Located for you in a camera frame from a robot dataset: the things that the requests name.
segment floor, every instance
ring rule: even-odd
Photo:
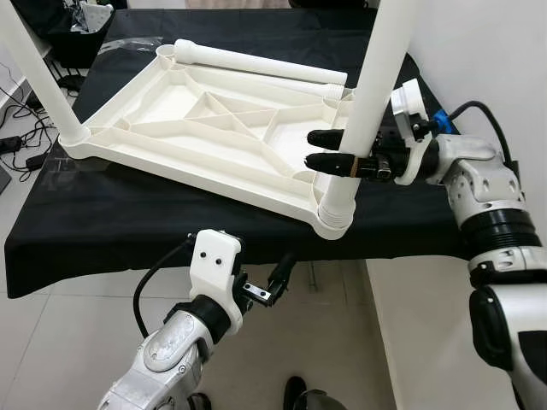
[[[21,134],[29,119],[10,119],[0,137]],[[40,149],[21,151],[36,155]],[[18,175],[0,195],[2,243],[36,175]],[[214,410],[282,406],[284,382],[302,375],[349,410],[394,408],[373,304],[356,261],[315,262],[295,268],[290,292],[274,308],[255,307],[244,327],[217,346],[204,367],[200,390]],[[272,266],[248,266],[264,285]],[[17,300],[6,294],[0,264],[0,403],[2,410],[96,408],[132,362],[141,341],[132,316],[133,290],[142,272],[66,280]],[[160,271],[144,291],[144,318],[157,328],[165,313],[187,299],[185,268]]]

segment white tube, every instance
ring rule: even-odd
[[[163,69],[167,70],[174,64],[174,46],[172,44],[160,45],[156,49],[156,55]]]
[[[347,73],[205,47],[184,39],[174,43],[174,58],[176,62],[183,64],[231,68],[232,70],[275,75],[288,79],[303,79],[315,83],[344,85],[348,77]]]
[[[340,151],[368,156],[409,48],[421,0],[382,0]],[[318,209],[328,226],[350,227],[360,179],[331,177]]]
[[[339,100],[344,94],[344,86],[340,84],[319,84],[319,83],[310,83],[308,81],[300,81],[297,79],[285,79],[282,77],[272,77],[269,75],[261,75],[255,73],[246,73],[243,71],[227,70],[224,68],[216,68],[209,66],[194,66],[198,67],[201,70],[210,71],[213,73],[225,73],[239,77],[241,79],[250,79],[253,81],[260,81],[264,84],[275,85],[278,87],[286,88],[288,90],[306,92],[308,94],[313,94],[314,96],[331,98]]]
[[[74,145],[87,138],[90,135],[89,129],[79,123],[9,0],[0,0],[0,35],[59,129],[60,141]]]

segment white plastic tray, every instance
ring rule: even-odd
[[[263,75],[178,64],[162,47],[85,123],[91,136],[64,145],[67,152],[161,175],[308,222],[322,237],[341,237],[344,231],[317,216],[329,177],[303,160],[322,151],[307,143],[308,132],[344,127],[352,102],[266,84]]]

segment black tablecloth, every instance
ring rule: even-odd
[[[118,11],[105,41],[163,37],[345,71],[355,86],[372,30],[372,10]],[[118,49],[97,57],[74,104],[85,120],[154,58]],[[419,77],[407,57],[397,86]],[[426,107],[439,109],[421,81]],[[392,124],[388,108],[385,124]],[[188,232],[224,229],[242,237],[247,263],[454,255],[465,251],[443,188],[362,184],[355,222],[338,241],[296,220],[129,167],[75,161],[56,144],[5,244],[9,297],[64,278],[146,268]],[[171,266],[188,261],[174,259]]]

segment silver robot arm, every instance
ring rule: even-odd
[[[101,400],[99,410],[194,410],[189,402],[215,345],[234,335],[253,302],[270,307],[295,264],[286,255],[264,290],[240,271],[241,241],[221,231],[200,231],[190,266],[192,301],[178,303],[165,325],[145,338],[129,371]]]
[[[312,154],[307,166],[373,182],[409,185],[421,179],[446,187],[468,246],[474,347],[486,363],[508,373],[520,408],[546,410],[547,253],[526,210],[516,164],[481,137],[434,138],[432,131],[450,132],[450,118],[442,112],[427,118],[416,80],[393,91],[391,106],[397,127],[380,128],[369,157]],[[468,106],[493,118],[480,102]],[[499,128],[495,119],[493,125]],[[336,150],[342,135],[313,131],[308,141]]]

